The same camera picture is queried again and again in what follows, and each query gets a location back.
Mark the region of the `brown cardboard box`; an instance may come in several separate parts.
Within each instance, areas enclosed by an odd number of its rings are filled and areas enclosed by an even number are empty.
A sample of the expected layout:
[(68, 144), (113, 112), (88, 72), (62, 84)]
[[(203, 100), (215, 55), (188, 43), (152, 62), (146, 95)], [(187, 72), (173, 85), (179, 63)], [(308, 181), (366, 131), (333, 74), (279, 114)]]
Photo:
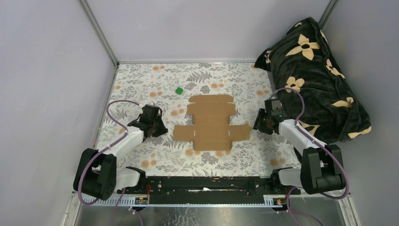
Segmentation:
[(188, 101), (186, 112), (192, 117), (192, 125), (175, 125), (175, 141), (191, 142), (195, 151), (229, 151), (233, 142), (251, 138), (248, 123), (230, 124), (236, 114), (232, 96), (196, 95)]

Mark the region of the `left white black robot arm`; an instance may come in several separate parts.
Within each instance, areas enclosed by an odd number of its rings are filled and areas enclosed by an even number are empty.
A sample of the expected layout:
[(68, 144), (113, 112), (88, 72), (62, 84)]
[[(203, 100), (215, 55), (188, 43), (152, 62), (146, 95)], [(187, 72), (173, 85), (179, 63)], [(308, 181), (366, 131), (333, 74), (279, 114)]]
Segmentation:
[(87, 148), (82, 152), (73, 182), (73, 189), (78, 192), (80, 200), (84, 194), (94, 197), (95, 201), (105, 201), (116, 191), (139, 194), (147, 190), (143, 170), (135, 167), (119, 169), (118, 164), (122, 157), (147, 138), (168, 132), (162, 121), (162, 110), (146, 104), (135, 120), (122, 127), (123, 134), (104, 149)]

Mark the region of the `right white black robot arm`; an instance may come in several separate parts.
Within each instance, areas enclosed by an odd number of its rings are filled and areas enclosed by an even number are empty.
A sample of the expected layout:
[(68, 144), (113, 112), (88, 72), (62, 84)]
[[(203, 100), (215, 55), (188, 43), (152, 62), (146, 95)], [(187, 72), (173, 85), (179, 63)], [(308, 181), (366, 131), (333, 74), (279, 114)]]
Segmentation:
[(271, 190), (281, 194), (296, 187), (308, 194), (326, 194), (343, 189), (344, 194), (347, 194), (348, 180), (343, 170), (341, 149), (320, 141), (299, 122), (288, 117), (278, 99), (264, 103), (265, 107), (259, 109), (253, 129), (283, 137), (293, 146), (301, 164), (298, 169), (288, 167), (273, 170), (270, 176)]

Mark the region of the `floral patterned table mat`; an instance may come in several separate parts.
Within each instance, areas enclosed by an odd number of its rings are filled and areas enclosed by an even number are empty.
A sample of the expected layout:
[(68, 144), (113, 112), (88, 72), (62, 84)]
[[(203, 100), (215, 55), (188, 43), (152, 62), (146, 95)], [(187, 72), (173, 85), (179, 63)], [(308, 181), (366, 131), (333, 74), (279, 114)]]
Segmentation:
[[(184, 91), (175, 93), (177, 87)], [(252, 63), (121, 64), (110, 92), (111, 117), (105, 116), (95, 143), (103, 149), (123, 134), (145, 104), (162, 109), (168, 133), (149, 138), (129, 151), (119, 167), (137, 167), (149, 176), (269, 176), (274, 169), (300, 168), (291, 144), (277, 134), (253, 130), (251, 138), (229, 151), (195, 151), (190, 142), (175, 141), (175, 125), (190, 125), (189, 98), (230, 95), (236, 114), (232, 125), (254, 125), (257, 112), (273, 92), (266, 71)]]

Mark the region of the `small green cube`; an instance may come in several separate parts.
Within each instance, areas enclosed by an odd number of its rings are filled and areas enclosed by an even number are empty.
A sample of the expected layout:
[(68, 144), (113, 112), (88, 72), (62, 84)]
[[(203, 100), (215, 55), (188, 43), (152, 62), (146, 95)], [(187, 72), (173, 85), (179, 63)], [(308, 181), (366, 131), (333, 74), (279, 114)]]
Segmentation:
[(181, 95), (183, 93), (183, 91), (184, 90), (181, 87), (177, 87), (176, 90), (175, 90), (175, 93), (178, 94), (178, 95)]

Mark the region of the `black floral blanket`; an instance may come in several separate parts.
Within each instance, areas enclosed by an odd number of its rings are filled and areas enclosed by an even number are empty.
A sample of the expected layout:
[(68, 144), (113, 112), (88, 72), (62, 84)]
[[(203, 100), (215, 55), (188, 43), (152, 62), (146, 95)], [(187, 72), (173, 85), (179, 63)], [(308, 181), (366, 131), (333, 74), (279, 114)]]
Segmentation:
[(369, 114), (346, 82), (319, 23), (308, 17), (267, 48), (255, 67), (269, 71), (285, 113), (331, 144), (371, 131)]

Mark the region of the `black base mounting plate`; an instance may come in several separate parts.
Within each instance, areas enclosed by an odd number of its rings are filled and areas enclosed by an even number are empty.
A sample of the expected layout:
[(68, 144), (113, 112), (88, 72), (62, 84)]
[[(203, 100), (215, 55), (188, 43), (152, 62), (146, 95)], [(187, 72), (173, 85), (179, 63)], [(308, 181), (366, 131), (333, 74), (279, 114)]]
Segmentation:
[(285, 198), (291, 186), (269, 177), (140, 176), (135, 186), (117, 193), (142, 194), (151, 205), (272, 205), (268, 196)]

